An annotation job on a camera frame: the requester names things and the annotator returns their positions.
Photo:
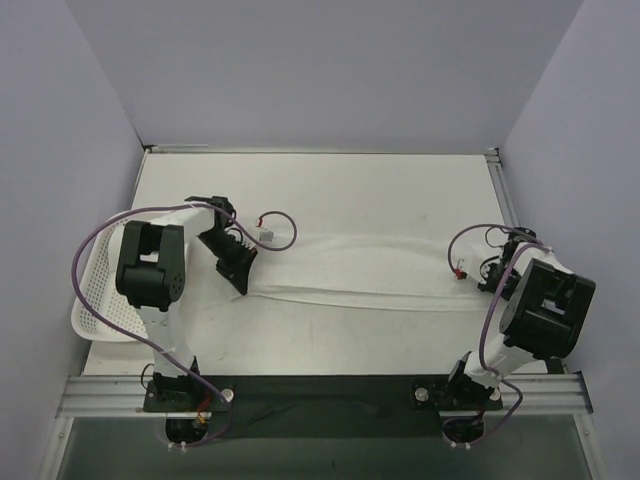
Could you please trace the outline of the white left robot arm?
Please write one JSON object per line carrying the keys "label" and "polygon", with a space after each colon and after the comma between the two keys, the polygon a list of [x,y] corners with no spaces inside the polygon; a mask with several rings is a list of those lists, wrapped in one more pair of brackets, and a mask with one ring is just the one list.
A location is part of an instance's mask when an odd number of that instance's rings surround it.
{"label": "white left robot arm", "polygon": [[227,198],[191,196],[186,202],[164,216],[124,225],[115,276],[116,290],[141,318],[154,351],[153,390],[181,412],[195,409],[204,391],[180,314],[189,244],[201,242],[217,259],[218,273],[242,295],[257,256],[255,247],[227,232],[235,217]]}

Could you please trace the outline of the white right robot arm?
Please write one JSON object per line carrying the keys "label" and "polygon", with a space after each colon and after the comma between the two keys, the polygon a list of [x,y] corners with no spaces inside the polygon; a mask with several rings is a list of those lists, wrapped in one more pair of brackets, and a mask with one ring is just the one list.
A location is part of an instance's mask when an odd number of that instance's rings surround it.
{"label": "white right robot arm", "polygon": [[[478,249],[454,252],[456,241],[476,229],[506,235],[497,257],[484,258]],[[564,359],[573,351],[596,283],[563,266],[533,230],[472,225],[450,241],[447,262],[457,279],[471,278],[480,291],[492,295],[479,346],[457,361],[443,385],[452,408],[483,405],[516,370],[536,361]]]}

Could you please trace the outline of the white towel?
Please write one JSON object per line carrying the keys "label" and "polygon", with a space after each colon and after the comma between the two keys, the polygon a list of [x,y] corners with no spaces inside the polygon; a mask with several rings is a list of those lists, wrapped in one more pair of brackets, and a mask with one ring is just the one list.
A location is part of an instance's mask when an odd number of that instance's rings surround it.
{"label": "white towel", "polygon": [[284,252],[262,250],[241,295],[193,243],[187,294],[212,305],[251,298],[317,306],[406,312],[482,312],[489,297],[449,270],[442,241],[407,237],[311,235]]}

